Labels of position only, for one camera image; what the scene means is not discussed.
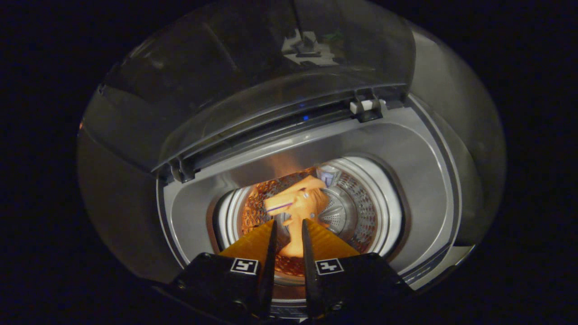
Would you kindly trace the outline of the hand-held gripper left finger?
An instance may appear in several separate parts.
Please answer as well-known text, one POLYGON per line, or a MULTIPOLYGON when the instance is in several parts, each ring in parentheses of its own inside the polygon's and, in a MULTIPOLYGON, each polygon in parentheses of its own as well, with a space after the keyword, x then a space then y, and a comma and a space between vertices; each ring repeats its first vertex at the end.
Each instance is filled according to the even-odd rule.
POLYGON ((269 319, 276 253, 272 219, 218 254, 197 255, 168 285, 168 294, 216 319, 269 319))

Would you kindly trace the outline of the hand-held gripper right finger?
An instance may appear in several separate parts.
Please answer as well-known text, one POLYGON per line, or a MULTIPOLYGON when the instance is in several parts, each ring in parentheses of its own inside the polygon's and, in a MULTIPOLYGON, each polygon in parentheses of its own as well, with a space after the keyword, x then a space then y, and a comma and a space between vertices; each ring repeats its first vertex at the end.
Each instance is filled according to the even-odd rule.
POLYGON ((360 254, 310 219, 302 222, 306 310, 310 318, 402 304, 412 288, 378 253, 360 254))

